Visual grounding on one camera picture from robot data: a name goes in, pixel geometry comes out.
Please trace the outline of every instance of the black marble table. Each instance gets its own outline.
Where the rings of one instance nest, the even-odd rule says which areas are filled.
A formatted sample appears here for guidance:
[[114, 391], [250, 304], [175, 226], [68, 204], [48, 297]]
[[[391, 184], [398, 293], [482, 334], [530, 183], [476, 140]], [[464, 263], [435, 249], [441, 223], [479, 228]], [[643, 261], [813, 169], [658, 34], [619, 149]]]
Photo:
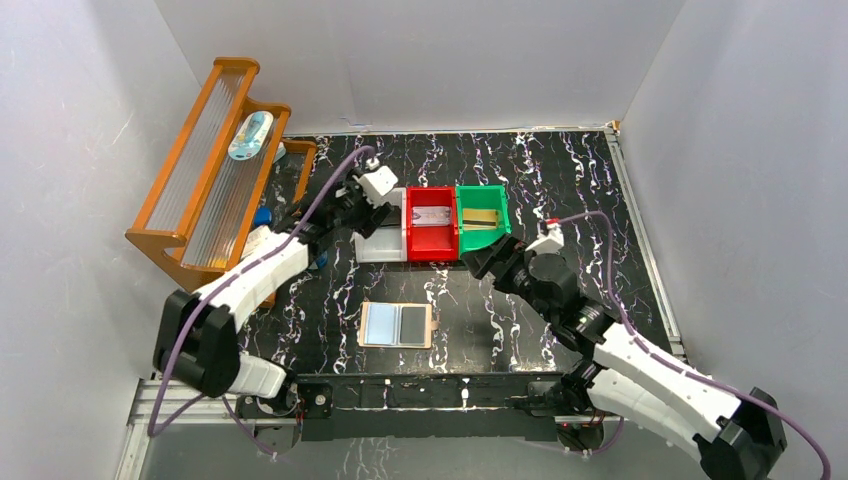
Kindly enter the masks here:
[[[360, 145], [376, 147], [398, 186], [506, 187], [513, 235], [532, 241], [540, 221], [602, 210], [616, 230], [615, 284], [637, 328], [669, 344], [633, 223], [603, 132], [511, 132], [316, 137], [313, 175], [333, 169]], [[275, 165], [264, 203], [279, 221], [296, 178]], [[310, 184], [310, 188], [320, 188]], [[564, 228], [562, 255], [585, 292], [604, 298], [608, 239], [602, 225]], [[360, 348], [363, 301], [430, 303], [440, 329], [429, 350]], [[337, 234], [322, 270], [277, 292], [242, 333], [243, 348], [299, 373], [483, 373], [568, 370], [574, 354], [557, 344], [536, 312], [493, 291], [460, 264], [357, 264], [351, 232]]]

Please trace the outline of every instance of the yellow object in green bin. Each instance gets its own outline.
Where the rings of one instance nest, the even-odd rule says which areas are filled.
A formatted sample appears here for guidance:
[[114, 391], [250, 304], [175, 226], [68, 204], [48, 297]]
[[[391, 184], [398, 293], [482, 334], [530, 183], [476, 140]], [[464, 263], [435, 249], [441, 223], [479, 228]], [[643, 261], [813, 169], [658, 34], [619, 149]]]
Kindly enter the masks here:
[[498, 228], [498, 211], [481, 208], [463, 208], [462, 228], [465, 230], [494, 230]]

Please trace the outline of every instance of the white wall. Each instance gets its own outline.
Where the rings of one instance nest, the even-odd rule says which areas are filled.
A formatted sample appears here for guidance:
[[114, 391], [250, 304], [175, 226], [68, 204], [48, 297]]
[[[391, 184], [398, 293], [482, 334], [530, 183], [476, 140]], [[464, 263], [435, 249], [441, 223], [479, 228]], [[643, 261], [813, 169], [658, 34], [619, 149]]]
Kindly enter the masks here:
[[251, 56], [288, 132], [621, 119], [683, 0], [156, 0], [195, 75]]
[[0, 4], [0, 470], [114, 475], [170, 280], [123, 237], [199, 86], [152, 1]]
[[[848, 478], [848, 4], [690, 0], [623, 148], [695, 364], [774, 394]], [[797, 435], [772, 478], [818, 478]]]

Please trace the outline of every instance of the wooden frame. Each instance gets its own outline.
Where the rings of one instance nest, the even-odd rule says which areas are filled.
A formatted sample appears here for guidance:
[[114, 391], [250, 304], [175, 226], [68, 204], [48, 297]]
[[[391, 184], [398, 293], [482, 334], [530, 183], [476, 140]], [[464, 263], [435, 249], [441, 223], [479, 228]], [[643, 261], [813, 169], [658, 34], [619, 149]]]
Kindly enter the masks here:
[[[159, 175], [153, 182], [153, 186], [142, 204], [135, 222], [133, 222], [132, 227], [125, 234], [126, 238], [133, 245], [138, 247], [142, 253], [147, 255], [159, 268], [187, 291], [194, 291], [202, 285], [215, 280], [226, 270], [235, 267], [241, 260], [247, 235], [250, 233], [253, 223], [253, 213], [259, 206], [262, 192], [265, 190], [265, 185], [274, 163], [277, 147], [281, 141], [287, 151], [306, 155], [303, 170], [300, 174], [300, 181], [295, 192], [293, 192], [292, 200], [299, 200], [306, 191], [306, 184], [309, 180], [309, 174], [312, 171], [317, 147], [312, 142], [283, 140], [282, 137], [286, 123], [291, 116], [291, 108], [281, 103], [257, 102], [248, 96], [250, 86], [258, 73], [259, 64], [256, 60], [250, 58], [222, 57], [215, 59], [212, 72], [201, 88], [200, 94], [197, 100], [195, 100], [194, 106], [189, 112], [182, 129], [177, 134], [177, 138], [165, 159], [162, 170], [160, 170]], [[173, 231], [148, 229], [147, 224], [156, 211], [157, 204], [162, 199], [163, 192], [168, 185], [168, 181], [171, 179], [177, 163], [183, 155], [186, 144], [191, 138], [195, 126], [201, 118], [201, 114], [207, 102], [209, 102], [216, 85], [218, 85], [218, 80], [224, 74], [240, 75], [241, 84], [233, 95], [232, 102], [223, 118], [223, 123], [221, 124], [218, 135], [215, 137], [214, 143], [208, 147], [206, 161], [203, 168], [197, 172], [197, 180], [192, 187], [191, 195], [180, 216], [179, 222]], [[238, 234], [232, 239], [234, 242], [232, 253], [227, 260], [226, 268], [187, 265], [183, 263], [186, 247], [195, 233], [200, 214], [206, 205], [221, 165], [228, 160], [227, 147], [239, 124], [248, 115], [259, 110], [271, 112], [276, 120], [276, 124], [271, 133], [270, 143], [265, 149], [265, 156], [261, 160], [262, 164], [259, 169], [256, 185], [250, 192], [244, 219], [239, 226]]]

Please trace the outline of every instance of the green bin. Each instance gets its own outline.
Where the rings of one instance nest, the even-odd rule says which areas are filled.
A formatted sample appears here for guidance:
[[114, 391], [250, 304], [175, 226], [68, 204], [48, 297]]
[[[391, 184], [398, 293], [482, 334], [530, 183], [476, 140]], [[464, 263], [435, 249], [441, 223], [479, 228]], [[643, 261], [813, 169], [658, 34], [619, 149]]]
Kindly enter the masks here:
[[[498, 212], [498, 226], [492, 230], [466, 230], [462, 210], [477, 208]], [[459, 220], [459, 254], [488, 247], [504, 233], [512, 232], [506, 209], [506, 190], [503, 185], [456, 187], [456, 214]]]

